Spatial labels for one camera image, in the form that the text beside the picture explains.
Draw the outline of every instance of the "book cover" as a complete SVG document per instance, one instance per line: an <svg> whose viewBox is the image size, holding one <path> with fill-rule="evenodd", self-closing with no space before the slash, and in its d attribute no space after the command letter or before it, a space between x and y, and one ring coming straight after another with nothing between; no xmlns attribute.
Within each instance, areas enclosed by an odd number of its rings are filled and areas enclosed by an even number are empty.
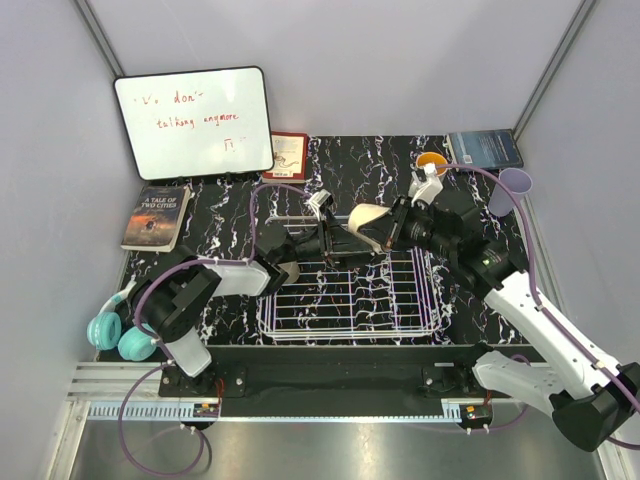
<svg viewBox="0 0 640 480"><path fill-rule="evenodd" d="M144 187L129 219L122 248L154 252L173 250L190 194L188 186Z"/></svg>
<svg viewBox="0 0 640 480"><path fill-rule="evenodd" d="M272 132L274 167L262 174L262 181L304 183L308 141L304 133Z"/></svg>
<svg viewBox="0 0 640 480"><path fill-rule="evenodd" d="M524 166L511 130L450 133L447 145L454 163L486 170Z"/></svg>

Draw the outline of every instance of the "white wall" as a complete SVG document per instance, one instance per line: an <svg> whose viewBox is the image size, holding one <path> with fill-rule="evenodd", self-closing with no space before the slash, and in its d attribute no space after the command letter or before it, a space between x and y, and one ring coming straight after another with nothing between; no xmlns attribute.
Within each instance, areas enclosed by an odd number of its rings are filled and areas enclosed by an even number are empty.
<svg viewBox="0 0 640 480"><path fill-rule="evenodd" d="M520 142L568 313L623 363L640 362L638 25L637 0L600 2Z"/></svg>
<svg viewBox="0 0 640 480"><path fill-rule="evenodd" d="M0 465L42 478L139 193L108 70L68 0L0 2Z"/></svg>
<svg viewBox="0 0 640 480"><path fill-rule="evenodd" d="M274 130L512 127L579 0L91 0L128 75L255 64Z"/></svg>

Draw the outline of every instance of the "black marble table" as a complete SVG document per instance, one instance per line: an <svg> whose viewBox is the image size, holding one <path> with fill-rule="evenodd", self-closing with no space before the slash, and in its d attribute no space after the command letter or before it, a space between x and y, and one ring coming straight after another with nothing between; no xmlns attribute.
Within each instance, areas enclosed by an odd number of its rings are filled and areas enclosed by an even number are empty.
<svg viewBox="0 0 640 480"><path fill-rule="evenodd" d="M442 136L392 137L311 137L308 150L308 181L300 187L307 192L325 188L335 199L335 213L348 215L358 203L392 205L406 194L411 165L426 151L448 156ZM249 229L249 196L257 185L253 181L225 184L211 179L189 179L193 196L189 204L179 242L199 255L226 259L247 257L251 249ZM482 208L486 235L505 244L512 252L524 255L524 247L513 214L496 219L486 209L493 188L481 176L449 173L445 188L467 190ZM260 222L274 215L303 215L299 197L287 191L267 191L258 199ZM122 280L140 277L158 254L131 252ZM438 329L419 338L360 340L310 340L275 342L261 333L256 322L257 301L249 297L212 298L202 313L198 331L208 345L443 345L526 343L500 315L462 289L453 280L447 262L429 255L432 266L429 281L437 293L436 308L440 313ZM131 312L127 321L131 322Z"/></svg>

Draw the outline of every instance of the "whiteboard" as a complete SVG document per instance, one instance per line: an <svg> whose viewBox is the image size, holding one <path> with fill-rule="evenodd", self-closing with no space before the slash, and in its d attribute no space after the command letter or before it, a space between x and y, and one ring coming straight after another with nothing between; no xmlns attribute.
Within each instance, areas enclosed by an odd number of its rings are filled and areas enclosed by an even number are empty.
<svg viewBox="0 0 640 480"><path fill-rule="evenodd" d="M126 77L114 85L143 179L273 167L258 67Z"/></svg>

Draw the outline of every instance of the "dish rack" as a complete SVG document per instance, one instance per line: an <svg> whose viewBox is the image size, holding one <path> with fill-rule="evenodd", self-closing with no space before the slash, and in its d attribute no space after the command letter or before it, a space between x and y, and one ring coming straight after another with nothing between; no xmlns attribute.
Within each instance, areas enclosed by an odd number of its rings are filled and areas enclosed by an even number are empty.
<svg viewBox="0 0 640 480"><path fill-rule="evenodd" d="M336 216L346 224L348 217ZM273 216L295 235L314 217ZM339 271L300 262L300 278L260 298L260 331L276 341L361 340L430 335L440 325L428 253L391 252L376 265Z"/></svg>

